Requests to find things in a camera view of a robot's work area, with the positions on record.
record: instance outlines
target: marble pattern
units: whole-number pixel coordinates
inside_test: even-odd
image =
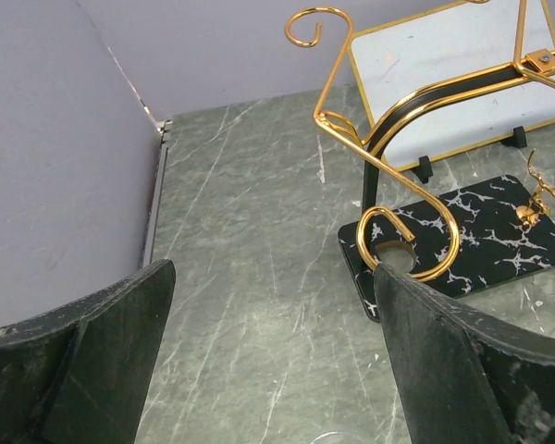
[[[317,97],[175,118],[154,258],[174,261],[178,283],[137,443],[410,442],[381,328],[336,239],[360,215],[363,163],[317,132]],[[365,133],[354,87],[328,105]],[[529,141],[555,183],[555,125]],[[528,153],[460,154],[436,162],[426,187],[512,174],[531,190]],[[418,200],[381,178],[380,203]],[[555,337],[555,269],[462,300]]]

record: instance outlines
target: white board with gold frame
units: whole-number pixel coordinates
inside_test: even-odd
[[[510,62],[517,19],[515,1],[459,2],[355,34],[349,55],[371,125],[419,88]],[[539,49],[555,49],[555,33],[546,0],[529,0],[523,54]],[[530,82],[419,117],[384,160],[404,170],[553,122],[555,90]]]

